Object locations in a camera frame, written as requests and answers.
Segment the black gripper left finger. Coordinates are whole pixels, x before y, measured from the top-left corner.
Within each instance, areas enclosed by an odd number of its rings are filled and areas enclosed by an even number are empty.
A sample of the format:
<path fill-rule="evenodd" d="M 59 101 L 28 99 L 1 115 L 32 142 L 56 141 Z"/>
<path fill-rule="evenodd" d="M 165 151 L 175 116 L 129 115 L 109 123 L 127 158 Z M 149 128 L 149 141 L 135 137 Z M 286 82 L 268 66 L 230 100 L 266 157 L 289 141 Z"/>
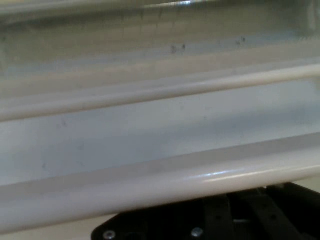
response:
<path fill-rule="evenodd" d="M 235 240 L 235 228 L 229 198 L 220 194 L 202 199 L 204 230 L 202 240 Z"/>

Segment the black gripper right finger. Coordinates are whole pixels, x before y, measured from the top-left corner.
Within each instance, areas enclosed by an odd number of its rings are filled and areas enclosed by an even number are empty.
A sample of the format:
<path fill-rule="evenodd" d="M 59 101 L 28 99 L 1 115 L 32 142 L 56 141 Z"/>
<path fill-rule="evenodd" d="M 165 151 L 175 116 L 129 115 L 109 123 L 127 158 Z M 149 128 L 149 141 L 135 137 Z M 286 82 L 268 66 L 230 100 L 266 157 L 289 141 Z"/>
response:
<path fill-rule="evenodd" d="M 269 240 L 318 240 L 320 194 L 294 183 L 266 187 L 246 203 Z"/>

